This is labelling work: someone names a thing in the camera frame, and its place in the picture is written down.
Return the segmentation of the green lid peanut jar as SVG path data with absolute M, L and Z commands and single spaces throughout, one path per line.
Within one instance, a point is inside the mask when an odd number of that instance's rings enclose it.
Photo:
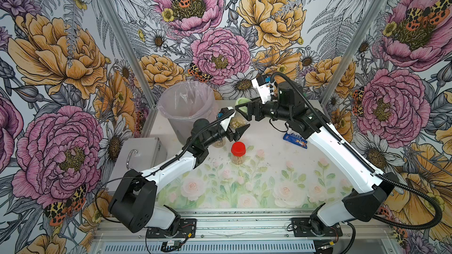
M 250 99 L 242 97 L 235 101 L 235 105 L 242 105 L 247 102 L 250 102 Z M 235 112 L 234 117 L 230 121 L 230 127 L 234 131 L 238 128 L 244 127 L 247 124 L 248 121 L 238 111 Z

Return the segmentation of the brown lid peanut jar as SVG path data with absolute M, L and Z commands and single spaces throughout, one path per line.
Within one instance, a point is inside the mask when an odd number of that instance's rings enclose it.
M 222 148 L 226 143 L 227 143 L 226 139 L 223 138 L 221 140 L 218 140 L 218 141 L 214 142 L 212 144 L 212 146 L 215 147 L 215 148 Z

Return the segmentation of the mesh bin with pink bag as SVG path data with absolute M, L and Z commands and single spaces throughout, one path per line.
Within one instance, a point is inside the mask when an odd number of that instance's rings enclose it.
M 195 121 L 213 122 L 219 112 L 213 89 L 198 81 L 179 82 L 166 89 L 158 101 L 158 110 L 183 145 L 191 136 Z

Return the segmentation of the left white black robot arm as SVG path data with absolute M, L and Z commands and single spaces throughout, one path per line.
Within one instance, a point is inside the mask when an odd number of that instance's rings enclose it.
M 178 234 L 182 228 L 181 216 L 169 206 L 158 207 L 157 195 L 173 180 L 200 166 L 213 143 L 224 138 L 233 143 L 240 140 L 249 125 L 232 128 L 230 122 L 235 113 L 228 107 L 223 108 L 213 122 L 196 120 L 186 144 L 173 158 L 141 172 L 134 169 L 126 172 L 109 203 L 108 212 L 132 233 L 153 228 L 169 237 Z

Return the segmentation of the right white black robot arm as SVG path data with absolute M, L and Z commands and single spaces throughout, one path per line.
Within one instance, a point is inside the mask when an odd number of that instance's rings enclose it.
M 380 179 L 383 171 L 360 155 L 297 85 L 272 83 L 269 78 L 255 78 L 251 85 L 259 96 L 235 109 L 249 121 L 268 118 L 286 122 L 289 129 L 325 154 L 353 187 L 343 199 L 324 203 L 310 215 L 310 231 L 323 236 L 339 222 L 372 220 L 394 189 L 393 183 Z

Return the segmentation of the red lid peanut jar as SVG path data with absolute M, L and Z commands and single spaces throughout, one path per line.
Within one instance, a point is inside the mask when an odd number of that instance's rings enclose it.
M 242 142 L 234 142 L 231 147 L 231 161 L 236 165 L 245 162 L 246 146 Z

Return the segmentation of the blue gauze bandage packet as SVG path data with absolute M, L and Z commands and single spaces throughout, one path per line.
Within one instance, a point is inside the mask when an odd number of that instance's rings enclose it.
M 294 144 L 298 147 L 307 149 L 307 141 L 298 134 L 294 134 L 294 133 L 289 134 L 288 132 L 286 132 L 283 136 L 283 140 L 285 140 L 291 144 Z

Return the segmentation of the aluminium rail frame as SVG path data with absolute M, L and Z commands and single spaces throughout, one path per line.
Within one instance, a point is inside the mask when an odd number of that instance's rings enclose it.
M 194 236 L 165 238 L 143 229 L 136 234 L 116 223 L 101 222 L 92 254 L 159 254 L 162 246 L 183 246 L 178 254 L 320 254 L 320 245 L 332 241 L 325 254 L 339 254 L 351 238 L 351 254 L 401 254 L 389 226 L 377 222 L 345 223 L 324 237 L 297 237 L 294 218 L 308 218 L 299 209 L 180 209 L 183 220 L 195 219 Z

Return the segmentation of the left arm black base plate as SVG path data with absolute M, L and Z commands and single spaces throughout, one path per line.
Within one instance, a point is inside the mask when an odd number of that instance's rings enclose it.
M 194 238 L 197 228 L 195 218 L 177 219 L 168 229 L 148 228 L 147 239 L 189 239 Z

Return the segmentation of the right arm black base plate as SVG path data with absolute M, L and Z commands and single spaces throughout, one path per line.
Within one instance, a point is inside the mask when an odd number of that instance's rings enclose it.
M 338 223 L 326 226 L 320 221 L 308 217 L 291 218 L 291 227 L 295 237 L 323 238 L 343 235 Z

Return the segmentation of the right aluminium corner post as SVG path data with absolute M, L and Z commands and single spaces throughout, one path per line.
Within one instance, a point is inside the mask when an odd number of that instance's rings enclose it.
M 357 48 L 360 46 L 360 43 L 366 36 L 367 31 L 370 29 L 381 8 L 386 5 L 386 2 L 387 0 L 372 0 L 369 6 L 369 10 L 364 12 L 363 18 L 358 25 L 356 32 L 352 36 L 349 46 L 347 47 L 344 55 L 341 58 L 341 62 L 339 63 L 335 73 L 333 74 L 330 82 L 328 83 L 320 98 L 320 104 L 322 106 L 326 105 L 328 99 L 339 85 L 339 82 L 345 74 L 345 71 L 348 69 L 348 66 L 352 61 Z

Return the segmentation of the aluminium corner post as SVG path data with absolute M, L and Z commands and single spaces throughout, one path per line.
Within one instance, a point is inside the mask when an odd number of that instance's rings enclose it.
M 156 108 L 155 96 L 152 93 L 151 88 L 144 76 L 143 70 L 141 69 L 137 56 L 135 55 L 132 44 L 130 43 L 127 33 L 124 29 L 124 25 L 121 21 L 120 16 L 115 10 L 115 4 L 113 0 L 98 0 L 102 11 L 109 22 L 116 39 L 120 43 L 120 46 L 125 54 L 127 61 L 129 62 L 132 70 L 135 73 L 138 83 L 144 93 L 144 96 L 152 109 Z
M 369 6 L 369 10 L 364 12 L 363 18 L 358 25 L 356 32 L 352 36 L 349 46 L 347 47 L 344 55 L 341 58 L 341 62 L 339 63 L 335 73 L 333 74 L 330 82 L 328 83 L 320 98 L 320 104 L 322 106 L 326 105 L 328 99 L 339 85 L 339 82 L 345 74 L 345 71 L 348 69 L 348 66 L 352 61 L 357 48 L 360 46 L 360 43 L 366 36 L 367 31 L 370 29 L 381 8 L 386 5 L 386 2 L 387 0 L 372 0 Z

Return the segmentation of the left aluminium corner post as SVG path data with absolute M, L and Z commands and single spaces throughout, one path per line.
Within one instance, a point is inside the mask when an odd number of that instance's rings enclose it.
M 135 73 L 138 83 L 144 93 L 144 96 L 152 109 L 156 108 L 155 96 L 152 93 L 151 88 L 144 76 L 143 70 L 141 69 L 137 56 L 135 55 L 132 44 L 130 43 L 127 33 L 124 29 L 124 25 L 121 21 L 120 16 L 115 10 L 115 4 L 113 0 L 98 0 L 102 11 L 109 22 L 116 39 L 120 43 L 120 46 L 125 54 L 127 61 L 129 62 L 132 70 Z

